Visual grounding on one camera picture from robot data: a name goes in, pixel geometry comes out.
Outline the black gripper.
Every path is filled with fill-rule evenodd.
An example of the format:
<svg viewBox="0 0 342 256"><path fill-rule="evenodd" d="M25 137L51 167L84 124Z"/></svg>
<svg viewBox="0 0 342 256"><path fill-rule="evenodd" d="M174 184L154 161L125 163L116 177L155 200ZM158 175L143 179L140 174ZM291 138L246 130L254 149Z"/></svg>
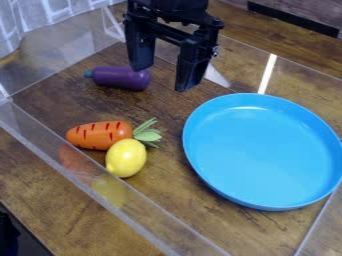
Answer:
<svg viewBox="0 0 342 256"><path fill-rule="evenodd" d="M124 14L124 33L129 65L135 71L152 66L155 42L164 36L171 44L180 45L195 37L198 43L183 43L176 62L175 90L186 92L195 87L207 70L215 53L218 32L224 27L223 21L207 13L208 0L128 0ZM158 22L196 25L192 35Z"/></svg>

